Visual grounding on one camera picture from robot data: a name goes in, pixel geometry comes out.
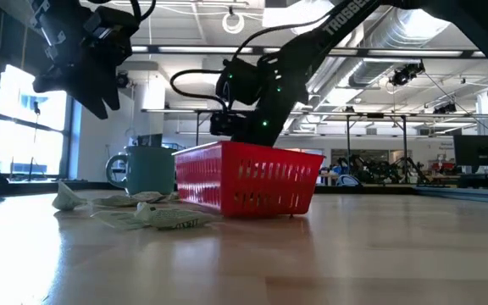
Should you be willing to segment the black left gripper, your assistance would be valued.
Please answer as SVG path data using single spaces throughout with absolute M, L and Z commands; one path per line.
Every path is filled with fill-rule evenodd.
M 99 5 L 51 7 L 52 66 L 33 81 L 36 93 L 64 91 L 98 119 L 119 110 L 117 67 L 131 56 L 140 7 L 130 12 Z

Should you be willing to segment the red plastic slotted basket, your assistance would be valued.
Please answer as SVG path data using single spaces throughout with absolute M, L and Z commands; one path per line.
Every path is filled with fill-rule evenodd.
M 180 198 L 225 217 L 306 214 L 324 157 L 218 141 L 178 151 Z

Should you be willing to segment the black rig beam with lights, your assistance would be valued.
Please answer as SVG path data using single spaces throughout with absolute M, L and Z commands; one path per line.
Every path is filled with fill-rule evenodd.
M 238 47 L 210 47 L 210 46 L 187 46 L 187 45 L 134 45 L 133 53 L 139 54 L 194 54 L 194 55 L 214 55 L 214 54 L 233 54 Z M 383 49 L 383 48 L 364 48 L 364 47 L 335 47 L 328 53 L 330 57 L 350 57 L 350 58 L 461 58 L 461 59 L 485 59 L 486 56 L 479 50 L 463 49 Z

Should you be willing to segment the white and blue bag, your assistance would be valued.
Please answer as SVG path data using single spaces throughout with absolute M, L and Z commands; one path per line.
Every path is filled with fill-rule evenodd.
M 361 185 L 359 179 L 353 175 L 339 175 L 335 183 L 337 187 L 358 187 Z

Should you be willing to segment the teal enamel mug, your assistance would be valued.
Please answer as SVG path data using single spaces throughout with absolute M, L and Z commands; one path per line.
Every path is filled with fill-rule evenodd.
M 125 153 L 114 155 L 105 165 L 105 175 L 112 186 L 125 189 L 129 195 L 156 191 L 167 195 L 175 188 L 175 150 L 164 147 L 128 146 Z M 114 180 L 112 165 L 125 164 L 123 180 Z

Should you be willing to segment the black computer monitor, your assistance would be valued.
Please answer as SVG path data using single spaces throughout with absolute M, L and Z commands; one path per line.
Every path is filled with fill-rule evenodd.
M 488 136 L 456 135 L 453 145 L 457 166 L 488 166 Z

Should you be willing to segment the silver ventilation duct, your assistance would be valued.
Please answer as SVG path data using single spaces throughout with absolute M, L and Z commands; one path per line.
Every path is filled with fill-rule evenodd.
M 449 22 L 432 17 L 422 9 L 394 8 L 370 34 L 364 37 L 361 46 L 367 48 L 421 48 L 449 25 Z M 347 76 L 348 85 L 369 86 L 390 70 L 394 64 L 385 59 L 370 62 L 364 58 L 355 58 L 351 73 Z

